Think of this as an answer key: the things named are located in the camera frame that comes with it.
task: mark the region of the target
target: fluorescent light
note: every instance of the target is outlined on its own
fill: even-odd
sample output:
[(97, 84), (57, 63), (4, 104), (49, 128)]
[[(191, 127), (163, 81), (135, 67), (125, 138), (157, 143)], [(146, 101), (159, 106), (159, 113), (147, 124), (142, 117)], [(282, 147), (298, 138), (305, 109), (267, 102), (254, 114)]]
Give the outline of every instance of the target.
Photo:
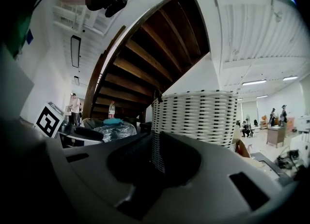
[(256, 98), (265, 98), (268, 97), (268, 95), (264, 95), (264, 96), (260, 96), (260, 97), (256, 97)]
[(71, 61), (73, 67), (79, 67), (79, 49), (81, 46), (81, 38), (73, 35), (71, 37)]
[(74, 76), (74, 81), (76, 82), (76, 85), (79, 86), (79, 79), (77, 76)]
[(243, 85), (243, 86), (255, 85), (255, 84), (265, 83), (266, 81), (267, 81), (267, 80), (262, 79), (262, 80), (256, 80), (256, 81), (245, 82), (245, 83), (242, 83), (242, 85)]
[(297, 76), (290, 76), (290, 77), (285, 77), (283, 80), (291, 80), (291, 79), (297, 79)]

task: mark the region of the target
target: white wall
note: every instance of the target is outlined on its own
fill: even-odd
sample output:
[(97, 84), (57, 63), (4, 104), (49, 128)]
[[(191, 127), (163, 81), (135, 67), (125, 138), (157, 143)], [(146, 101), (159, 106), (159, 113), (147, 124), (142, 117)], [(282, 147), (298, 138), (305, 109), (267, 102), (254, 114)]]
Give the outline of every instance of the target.
[(310, 115), (310, 75), (300, 81), (305, 100), (306, 115)]
[(238, 103), (237, 107), (237, 120), (242, 123), (242, 110), (241, 110), (241, 103)]
[(264, 115), (269, 119), (272, 108), (276, 109), (276, 115), (280, 117), (282, 105), (287, 105), (286, 113), (289, 118), (299, 118), (306, 112), (305, 100), (298, 81), (266, 98), (258, 99), (257, 103), (260, 120)]
[(246, 121), (247, 115), (249, 115), (251, 124), (254, 124), (254, 120), (257, 120), (257, 122), (259, 122), (256, 101), (249, 101), (249, 102), (241, 103), (241, 107), (242, 107), (243, 121)]
[(34, 11), (30, 29), (33, 41), (25, 43), (18, 65), (34, 86), (20, 116), (34, 123), (42, 106), (53, 102), (60, 109), (69, 103), (71, 79), (63, 53), (61, 31), (53, 26), (55, 0), (43, 0)]
[[(186, 74), (175, 82), (163, 95), (196, 90), (218, 90), (219, 84), (211, 54), (208, 53), (196, 63)], [(152, 121), (152, 107), (146, 109), (145, 121)]]

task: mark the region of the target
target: water bottle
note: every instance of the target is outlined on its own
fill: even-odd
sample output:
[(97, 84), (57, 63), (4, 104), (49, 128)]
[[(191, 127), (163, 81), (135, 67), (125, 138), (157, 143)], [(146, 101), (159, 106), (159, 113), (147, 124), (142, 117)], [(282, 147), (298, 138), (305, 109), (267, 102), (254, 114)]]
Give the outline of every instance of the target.
[(112, 101), (112, 103), (110, 104), (110, 107), (108, 108), (108, 118), (114, 118), (114, 114), (115, 114), (115, 105), (114, 105), (114, 101)]

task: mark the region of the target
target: ceiling beam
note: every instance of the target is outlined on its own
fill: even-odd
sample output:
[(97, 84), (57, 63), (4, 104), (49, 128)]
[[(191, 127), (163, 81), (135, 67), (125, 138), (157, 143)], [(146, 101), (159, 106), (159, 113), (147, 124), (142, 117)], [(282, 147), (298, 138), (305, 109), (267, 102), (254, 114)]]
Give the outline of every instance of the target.
[(168, 56), (171, 63), (181, 72), (182, 68), (178, 62), (178, 60), (174, 57), (172, 52), (168, 49), (163, 40), (159, 37), (159, 35), (149, 26), (147, 23), (141, 25), (141, 28), (158, 44), (158, 46), (164, 51), (164, 53)]
[(235, 68), (235, 67), (247, 67), (252, 65), (255, 62), (255, 65), (265, 65), (265, 64), (283, 64), (283, 63), (305, 63), (309, 62), (310, 58), (306, 57), (265, 57), (265, 58), (255, 58), (255, 59), (246, 59), (246, 60), (236, 60), (228, 61), (223, 64), (223, 70)]
[[(217, 0), (219, 5), (271, 5), (272, 0)], [(293, 8), (295, 11), (296, 5), (291, 0), (275, 0), (277, 7)]]
[(185, 54), (186, 54), (186, 57), (187, 57), (187, 60), (190, 64), (192, 64), (192, 61), (190, 59), (190, 55), (188, 53), (188, 50), (186, 48), (186, 45), (180, 35), (180, 33), (178, 32), (177, 28), (174, 26), (172, 20), (169, 18), (169, 16), (167, 15), (167, 13), (161, 8), (159, 9), (159, 12), (162, 14), (162, 16), (165, 18), (166, 22), (169, 24), (170, 28), (172, 29), (173, 33), (175, 34), (175, 36), (177, 37), (177, 39), (179, 40), (181, 46), (182, 46), (182, 49), (184, 50)]
[(164, 68), (158, 61), (156, 61), (154, 57), (151, 56), (147, 51), (145, 51), (142, 47), (140, 47), (140, 45), (135, 43), (133, 40), (129, 39), (128, 42), (126, 43), (126, 47), (129, 48), (134, 53), (136, 53), (142, 59), (144, 59), (148, 64), (150, 64), (153, 68), (159, 71), (168, 80), (170, 80), (171, 82), (173, 81), (173, 78), (171, 74), (167, 71), (167, 69)]

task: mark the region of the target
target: white panel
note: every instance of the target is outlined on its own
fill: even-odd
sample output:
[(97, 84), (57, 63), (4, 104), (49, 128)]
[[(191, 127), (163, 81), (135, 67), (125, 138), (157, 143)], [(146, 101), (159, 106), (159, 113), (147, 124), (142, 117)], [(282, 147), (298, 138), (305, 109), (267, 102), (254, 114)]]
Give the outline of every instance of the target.
[(237, 121), (240, 121), (240, 123), (242, 123), (241, 103), (238, 103), (237, 107)]
[(242, 103), (243, 121), (246, 120), (247, 115), (249, 115), (250, 123), (252, 125), (254, 124), (254, 120), (257, 120), (257, 122), (258, 122), (259, 119), (258, 119), (257, 102), (256, 101)]
[(305, 100), (306, 115), (310, 115), (310, 75), (300, 81)]

